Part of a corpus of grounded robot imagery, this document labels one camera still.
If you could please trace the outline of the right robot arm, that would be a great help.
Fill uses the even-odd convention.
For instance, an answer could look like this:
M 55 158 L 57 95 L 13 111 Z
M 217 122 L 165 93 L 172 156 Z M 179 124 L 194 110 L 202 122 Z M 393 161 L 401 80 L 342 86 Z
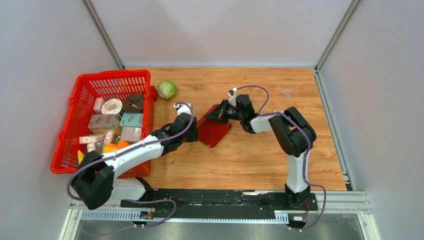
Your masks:
M 307 202 L 311 193 L 308 164 L 317 135 L 297 108 L 292 106 L 284 111 L 259 114 L 255 112 L 250 97 L 241 94 L 224 99 L 204 117 L 220 124 L 227 124 L 230 120 L 239 121 L 249 134 L 273 132 L 288 159 L 285 203 L 293 210 L 310 207 Z

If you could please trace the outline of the red paper box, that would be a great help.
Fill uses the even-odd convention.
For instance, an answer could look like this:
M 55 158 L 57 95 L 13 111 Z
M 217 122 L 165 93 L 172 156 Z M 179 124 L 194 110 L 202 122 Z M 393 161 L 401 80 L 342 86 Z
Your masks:
M 214 148 L 232 129 L 231 123 L 220 123 L 210 119 L 206 119 L 206 115 L 211 113 L 218 104 L 213 105 L 198 121 L 197 129 L 199 133 L 199 141 L 203 144 Z

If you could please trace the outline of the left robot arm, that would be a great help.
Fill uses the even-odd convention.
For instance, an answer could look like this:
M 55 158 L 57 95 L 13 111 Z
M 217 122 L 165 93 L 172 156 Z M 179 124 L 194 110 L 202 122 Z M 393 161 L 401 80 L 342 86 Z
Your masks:
M 183 143 L 198 139 L 197 118 L 181 113 L 174 122 L 118 151 L 103 154 L 88 152 L 68 181 L 67 193 L 72 199 L 84 202 L 88 209 L 95 210 L 110 199 L 114 181 L 123 173 L 173 152 Z

